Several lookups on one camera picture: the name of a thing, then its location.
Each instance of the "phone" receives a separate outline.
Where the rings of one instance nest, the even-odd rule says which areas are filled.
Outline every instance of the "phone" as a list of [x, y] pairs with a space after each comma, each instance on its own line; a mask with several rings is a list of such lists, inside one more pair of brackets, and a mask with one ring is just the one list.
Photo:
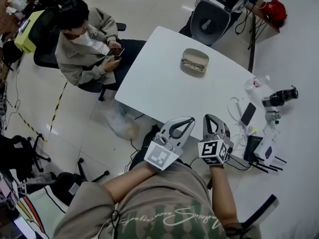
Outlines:
[[252, 103], [249, 103], [247, 109], [245, 110], [243, 116], [241, 117], [241, 122], [244, 124], [244, 125], [248, 125], [249, 122], [251, 121], [251, 118], [253, 117], [253, 115], [255, 114], [255, 111], [256, 111], [256, 107], [252, 104]]
[[106, 56], [107, 57], [114, 56], [115, 60], [117, 60], [122, 55], [124, 50], [125, 50], [124, 48], [113, 48], [113, 49], [110, 49], [110, 51], [108, 52], [108, 54], [106, 54]]

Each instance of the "tiled floor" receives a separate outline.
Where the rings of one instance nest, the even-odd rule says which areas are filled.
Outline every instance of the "tiled floor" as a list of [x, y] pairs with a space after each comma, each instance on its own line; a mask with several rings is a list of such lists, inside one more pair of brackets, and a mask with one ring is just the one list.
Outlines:
[[[194, 7], [194, 0], [85, 0], [89, 6], [98, 7], [112, 15], [117, 22], [127, 24], [127, 30], [120, 33], [120, 38], [147, 40], [158, 26], [179, 31], [188, 20]], [[247, 66], [247, 43], [237, 37], [233, 29], [214, 45], [214, 48], [229, 56], [237, 63]], [[18, 111], [23, 118], [42, 133], [47, 142], [40, 141], [38, 152], [49, 155], [52, 163], [47, 169], [53, 171], [78, 172], [77, 160], [85, 160], [84, 171], [88, 179], [93, 179], [109, 170], [112, 176], [124, 172], [134, 152], [130, 142], [119, 138], [110, 129], [105, 113], [112, 101], [106, 98], [98, 101], [98, 94], [88, 93], [67, 84], [54, 125], [50, 133], [51, 119], [58, 98], [66, 83], [60, 71], [51, 68], [38, 67], [33, 62], [33, 55], [25, 55], [19, 66], [17, 76], [18, 98], [21, 100]], [[17, 99], [15, 89], [16, 71], [8, 76], [8, 99], [14, 104]], [[126, 107], [128, 115], [136, 118], [138, 111]], [[147, 132], [155, 123], [152, 118], [143, 116], [136, 120], [140, 127], [139, 136], [133, 141], [139, 148]], [[5, 135], [31, 136], [32, 132], [18, 114], [12, 114]], [[191, 138], [185, 146], [184, 162], [190, 163], [197, 156], [197, 140]], [[193, 168], [206, 180], [209, 180], [208, 167], [201, 160], [193, 163]], [[235, 190], [241, 180], [241, 174], [228, 169], [231, 187]]]

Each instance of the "plastic bottle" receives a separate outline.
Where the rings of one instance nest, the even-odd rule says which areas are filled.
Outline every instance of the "plastic bottle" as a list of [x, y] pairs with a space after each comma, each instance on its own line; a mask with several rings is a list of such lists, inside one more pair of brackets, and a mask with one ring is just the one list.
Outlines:
[[245, 90], [251, 91], [254, 88], [259, 88], [263, 85], [266, 85], [269, 81], [269, 75], [266, 75], [265, 77], [254, 77], [253, 79], [250, 79], [245, 83]]

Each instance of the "man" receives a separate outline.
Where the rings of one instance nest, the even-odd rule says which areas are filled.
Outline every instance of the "man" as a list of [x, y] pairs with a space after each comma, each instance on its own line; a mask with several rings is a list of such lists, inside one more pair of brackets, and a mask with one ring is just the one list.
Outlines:
[[[55, 56], [59, 69], [73, 85], [98, 80], [105, 88], [118, 90], [144, 41], [119, 40], [114, 19], [82, 0], [69, 0], [60, 9], [61, 29]], [[122, 57], [106, 57], [110, 48], [125, 48]]]
[[[158, 132], [155, 127], [150, 135]], [[189, 166], [178, 160], [159, 172], [143, 161], [145, 153], [143, 148], [129, 172], [103, 186], [82, 183], [53, 238], [250, 238], [241, 236], [244, 232], [223, 167], [210, 168], [211, 204], [204, 180]]]

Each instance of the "caution tape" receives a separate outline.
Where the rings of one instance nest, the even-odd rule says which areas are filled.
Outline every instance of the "caution tape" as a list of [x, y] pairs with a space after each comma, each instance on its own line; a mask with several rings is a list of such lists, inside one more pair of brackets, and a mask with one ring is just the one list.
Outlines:
[[[61, 101], [61, 98], [63, 96], [63, 93], [64, 93], [64, 90], [66, 88], [66, 85], [68, 84], [68, 81], [65, 83], [64, 85], [64, 88], [62, 90], [62, 93], [59, 97], [59, 100], [58, 100], [58, 104], [56, 105], [55, 107], [55, 110], [54, 110], [54, 115], [53, 115], [53, 118], [52, 118], [52, 121], [51, 121], [51, 126], [50, 126], [50, 133], [52, 131], [52, 127], [53, 127], [53, 124], [54, 124], [54, 120], [55, 120], [55, 117], [56, 117], [56, 112], [57, 110], [59, 109], [59, 105], [60, 105], [60, 101]], [[13, 108], [13, 105], [9, 102], [9, 100], [7, 99], [6, 100], [8, 102], [8, 104]], [[19, 116], [21, 117], [21, 119], [23, 120], [24, 124], [26, 124], [34, 133], [36, 133], [36, 135], [38, 135], [44, 142], [48, 142], [48, 140], [44, 139], [43, 135], [41, 133], [39, 133], [38, 131], [36, 131], [21, 115], [21, 113], [18, 113]]]

